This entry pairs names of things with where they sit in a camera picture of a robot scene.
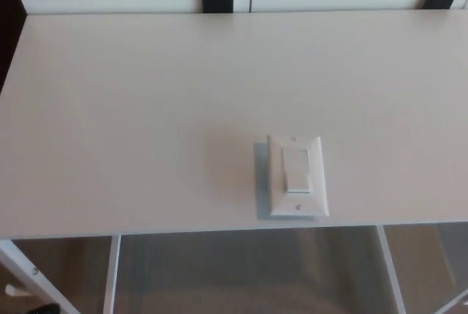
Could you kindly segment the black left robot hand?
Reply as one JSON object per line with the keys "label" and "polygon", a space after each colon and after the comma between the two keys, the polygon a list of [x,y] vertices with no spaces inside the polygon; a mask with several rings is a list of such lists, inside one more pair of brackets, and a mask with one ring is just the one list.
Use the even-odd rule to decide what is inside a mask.
{"label": "black left robot hand", "polygon": [[39,307],[32,308],[24,314],[60,314],[61,307],[57,303],[48,303]]}

